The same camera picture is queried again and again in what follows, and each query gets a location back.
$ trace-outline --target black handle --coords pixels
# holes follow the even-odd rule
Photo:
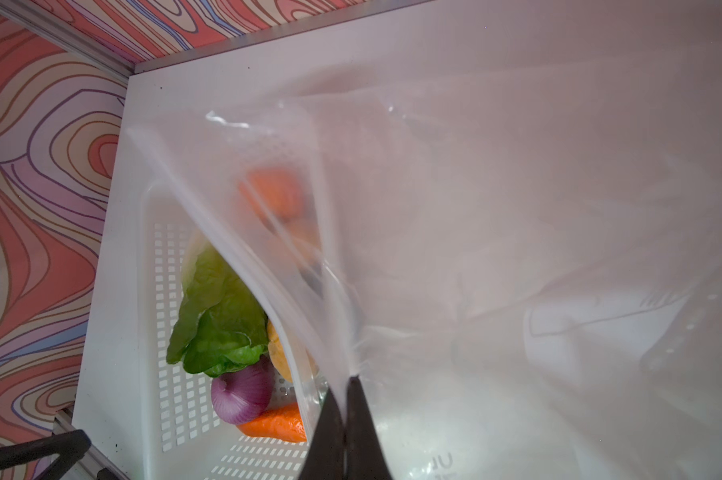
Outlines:
[[[83,430],[62,433],[32,442],[0,447],[0,471],[58,454],[36,480],[59,480],[86,454],[92,442]]]
[[[329,390],[298,480],[392,480],[357,376],[348,381],[348,424]]]
[[[103,468],[102,470],[97,472],[96,480],[119,480],[119,478],[116,476],[115,473],[111,472],[107,468]]]

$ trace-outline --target orange vegetable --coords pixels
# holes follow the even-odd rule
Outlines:
[[[276,367],[276,370],[278,370],[281,376],[286,379],[287,382],[291,383],[292,372],[289,371],[287,356],[283,352],[283,346],[281,345],[281,339],[278,338],[276,327],[274,327],[271,322],[267,323],[267,338],[270,340],[267,344],[267,352],[270,353],[270,363],[273,363],[273,366]]]
[[[270,236],[264,246],[273,259],[273,266],[286,272],[295,266],[308,269],[320,263],[321,242],[315,222],[299,218],[285,223],[283,228],[293,248],[287,247],[280,236],[276,234]]]
[[[289,168],[251,170],[246,179],[239,182],[238,189],[263,221],[267,220],[267,211],[281,220],[297,218],[305,211],[302,185],[297,174]]]
[[[268,437],[285,442],[305,442],[305,427],[299,416],[297,403],[269,410],[251,422],[237,425],[241,433],[250,437]]]

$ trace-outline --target carrot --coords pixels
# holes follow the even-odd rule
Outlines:
[[[250,437],[268,437],[285,442],[305,442],[305,427],[299,416],[297,403],[269,410],[251,422],[237,425],[241,433]]]
[[[268,211],[281,220],[297,218],[305,211],[302,185],[289,168],[251,170],[238,184],[238,190],[263,221],[267,220]]]

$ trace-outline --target white basket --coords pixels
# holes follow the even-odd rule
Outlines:
[[[147,480],[294,480],[308,444],[250,438],[222,422],[211,405],[211,379],[166,363],[166,347],[182,298],[180,266],[193,221],[168,190],[155,185],[142,202],[140,373],[144,472]],[[277,374],[271,407],[297,400],[303,420],[317,418],[317,398],[305,349],[278,319],[295,385]],[[306,423],[306,433],[313,425]]]

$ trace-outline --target metal frame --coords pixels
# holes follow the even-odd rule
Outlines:
[[[247,33],[240,37],[232,37],[227,40],[215,42],[203,47],[196,47],[184,52],[178,52],[166,57],[155,58],[135,66],[135,73],[150,72],[158,68],[169,67],[184,62],[190,62],[198,58],[209,57],[212,55],[230,52],[243,47],[249,47],[258,43],[270,42],[277,38],[284,38],[290,35],[309,32],[318,28],[328,27],[330,25],[348,22],[357,18],[368,17],[370,15],[390,12],[399,8],[404,8],[420,3],[431,2],[432,0],[369,0],[368,2],[331,12],[314,15],[312,17],[301,18],[297,22],[280,24],[274,27],[266,28],[257,32]]]
[[[358,5],[302,18],[297,22],[275,25],[264,30],[228,38],[220,42],[204,45],[203,47],[192,48],[184,52],[155,58],[136,65],[127,62],[105,45],[80,33],[71,25],[61,21],[33,2],[28,2],[27,0],[0,0],[0,14],[21,24],[31,32],[49,40],[51,43],[58,45],[66,51],[78,54],[79,57],[85,59],[87,62],[93,63],[104,72],[108,72],[117,78],[117,80],[126,84],[129,77],[133,74],[150,72],[158,68],[190,62],[198,58],[270,42],[270,40],[276,40],[277,38],[310,32],[311,30],[349,22],[357,18],[391,12],[399,8],[431,1],[432,0],[368,0]]]
[[[52,435],[73,432],[76,428],[72,425],[73,412],[70,408],[63,408],[55,415],[55,422],[52,424]],[[92,446],[87,453],[75,465],[74,469],[79,473],[80,478],[91,480],[129,480],[124,472],[118,469],[108,457]]]
[[[80,33],[33,2],[0,0],[0,14],[60,48],[77,54],[124,84],[135,71],[133,63],[127,62],[105,45]]]

